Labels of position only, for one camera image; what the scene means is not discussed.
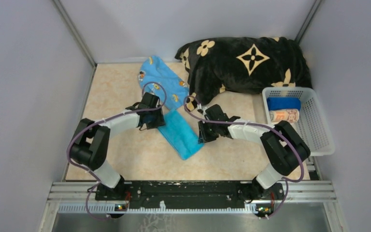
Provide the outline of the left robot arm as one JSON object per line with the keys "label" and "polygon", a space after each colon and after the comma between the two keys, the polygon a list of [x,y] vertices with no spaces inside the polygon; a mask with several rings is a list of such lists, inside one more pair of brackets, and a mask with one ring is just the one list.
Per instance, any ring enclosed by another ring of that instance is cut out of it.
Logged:
{"label": "left robot arm", "polygon": [[140,102],[121,113],[94,121],[80,120],[68,145],[68,162],[89,172],[96,181],[107,188],[106,193],[120,200],[126,193],[124,178],[107,161],[109,140],[130,129],[157,129],[165,125],[163,102],[151,93],[144,93]]}

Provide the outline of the grey orange printed cloth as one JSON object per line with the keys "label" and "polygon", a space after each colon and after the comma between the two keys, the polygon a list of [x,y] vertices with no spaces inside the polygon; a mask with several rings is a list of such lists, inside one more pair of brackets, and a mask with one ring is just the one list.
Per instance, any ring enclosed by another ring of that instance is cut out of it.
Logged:
{"label": "grey orange printed cloth", "polygon": [[300,111],[298,109],[281,109],[269,111],[271,123],[276,124],[281,121],[289,123],[297,123],[300,118]]}

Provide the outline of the teal small cloth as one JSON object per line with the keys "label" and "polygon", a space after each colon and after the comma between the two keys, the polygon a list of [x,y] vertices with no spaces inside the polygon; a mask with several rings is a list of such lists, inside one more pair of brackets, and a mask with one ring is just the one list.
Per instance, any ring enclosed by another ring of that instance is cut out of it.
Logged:
{"label": "teal small cloth", "polygon": [[187,121],[176,111],[171,110],[164,115],[165,125],[158,131],[174,148],[182,160],[187,160],[201,150],[202,143]]}

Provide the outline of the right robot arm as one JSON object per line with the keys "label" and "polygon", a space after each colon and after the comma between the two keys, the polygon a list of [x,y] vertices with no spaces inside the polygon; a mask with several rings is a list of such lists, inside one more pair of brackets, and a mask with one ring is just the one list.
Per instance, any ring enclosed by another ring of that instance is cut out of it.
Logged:
{"label": "right robot arm", "polygon": [[252,191],[258,199],[266,199],[272,186],[290,175],[297,167],[303,169],[303,162],[311,151],[293,126],[282,120],[268,125],[243,120],[239,116],[227,116],[215,104],[199,110],[204,119],[198,122],[199,143],[215,141],[219,137],[239,139],[261,145],[269,163],[252,182]]}

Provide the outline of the dark blue towel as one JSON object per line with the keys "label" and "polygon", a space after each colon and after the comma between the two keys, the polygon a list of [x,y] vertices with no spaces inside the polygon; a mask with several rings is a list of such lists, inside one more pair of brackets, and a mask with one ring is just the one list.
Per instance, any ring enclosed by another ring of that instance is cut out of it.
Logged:
{"label": "dark blue towel", "polygon": [[266,99],[270,111],[283,109],[301,109],[301,101],[294,97],[269,97]]}

